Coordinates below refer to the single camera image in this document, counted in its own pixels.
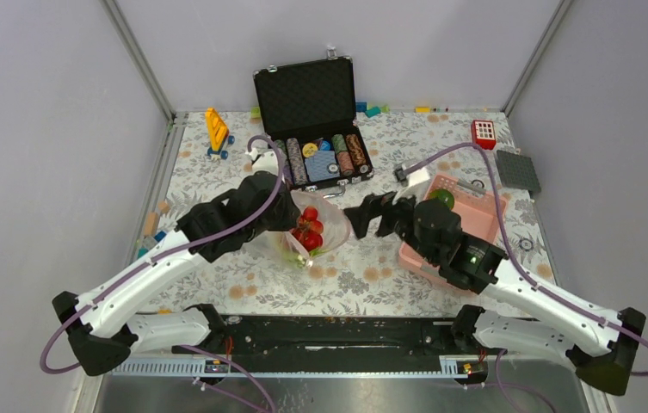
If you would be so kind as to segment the clear pink zip bag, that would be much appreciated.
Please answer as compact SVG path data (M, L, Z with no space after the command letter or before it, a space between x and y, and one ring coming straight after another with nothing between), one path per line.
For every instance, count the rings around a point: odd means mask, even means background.
M265 232L249 249L279 264L307 268L344 245L351 225L342 209L319 194L294 191L292 197L301 211L296 226L284 232Z

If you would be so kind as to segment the green celery stalk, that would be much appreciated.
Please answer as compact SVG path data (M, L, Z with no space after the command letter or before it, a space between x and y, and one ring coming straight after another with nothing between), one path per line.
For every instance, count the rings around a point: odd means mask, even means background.
M310 268L313 265L311 255L305 250L285 250L281 257L283 263L292 268Z

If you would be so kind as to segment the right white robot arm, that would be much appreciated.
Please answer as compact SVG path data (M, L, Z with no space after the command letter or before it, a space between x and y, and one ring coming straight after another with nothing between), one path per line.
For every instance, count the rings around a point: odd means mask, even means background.
M441 200L370 194L343 212L357 238L367 235L372 219L380 219L376 236L398 236L450 286L504 302L531 317L526 321L464 305L451 326L452 341L461 353L487 348L530 354L571 370L599 391L626 394L645 327L642 312L605 309L538 283L504 250L464 232L459 214Z

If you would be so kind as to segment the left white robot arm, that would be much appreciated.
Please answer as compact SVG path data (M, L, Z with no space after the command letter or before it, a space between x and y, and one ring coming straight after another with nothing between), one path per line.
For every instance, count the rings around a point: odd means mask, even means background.
M259 171L238 188L193 206L161 242L111 280L86 293L62 292L52 306L71 350L89 376L108 373L131 354L196 345L213 354L225 331L210 305L143 316L140 309L169 284L242 249L265 231L295 227L299 209L280 176Z

